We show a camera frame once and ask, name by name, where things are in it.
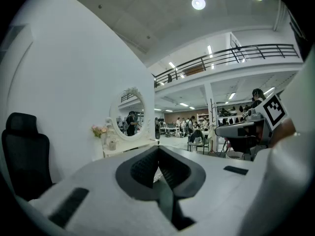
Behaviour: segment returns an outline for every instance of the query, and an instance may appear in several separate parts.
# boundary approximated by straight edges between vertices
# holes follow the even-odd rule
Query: mirror frame
[[[133,94],[136,97],[138,97],[138,99],[140,100],[140,102],[143,105],[143,109],[144,109],[144,122],[143,125],[141,127],[141,130],[139,133],[135,134],[134,136],[126,136],[124,133],[122,133],[117,125],[116,122],[116,118],[118,118],[118,113],[119,113],[119,105],[121,105],[121,98],[122,96],[126,95],[126,94]],[[140,139],[141,137],[144,136],[144,134],[147,134],[147,136],[150,138],[150,129],[149,129],[149,124],[150,124],[150,119],[148,119],[148,115],[146,115],[147,112],[147,106],[145,104],[145,101],[143,99],[142,94],[138,91],[138,89],[136,87],[134,88],[128,88],[125,91],[123,91],[122,93],[120,93],[119,95],[117,95],[114,98],[114,101],[112,102],[112,105],[110,107],[110,117],[112,119],[112,126],[116,131],[116,134],[125,141],[135,141]]]

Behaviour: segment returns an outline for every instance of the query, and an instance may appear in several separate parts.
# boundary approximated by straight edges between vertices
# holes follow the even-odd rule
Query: chair headrest
[[[36,120],[36,116],[22,113],[12,113],[6,121],[5,128],[6,130],[17,130],[38,134]]]

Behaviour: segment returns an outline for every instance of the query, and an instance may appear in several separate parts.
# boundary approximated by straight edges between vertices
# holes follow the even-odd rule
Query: floor
[[[188,141],[187,137],[177,138],[177,137],[165,137],[165,135],[161,135],[159,139],[159,144],[187,150],[187,141]],[[219,152],[222,150],[222,147],[223,147],[223,144],[219,144]],[[202,154],[203,148],[198,147],[197,149],[198,149],[197,153]],[[208,154],[207,148],[205,148],[205,155],[206,154],[215,156],[214,153]]]

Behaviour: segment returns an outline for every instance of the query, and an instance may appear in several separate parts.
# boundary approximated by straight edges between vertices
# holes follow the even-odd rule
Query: mirror
[[[144,124],[144,106],[141,99],[132,93],[121,96],[116,122],[125,136],[134,136],[141,132]]]

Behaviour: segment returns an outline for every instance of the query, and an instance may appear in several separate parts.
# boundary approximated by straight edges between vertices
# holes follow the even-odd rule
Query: mesh chair back
[[[16,195],[29,201],[38,198],[52,185],[49,139],[38,134],[36,117],[12,115],[6,124],[9,128],[2,133],[3,152]]]

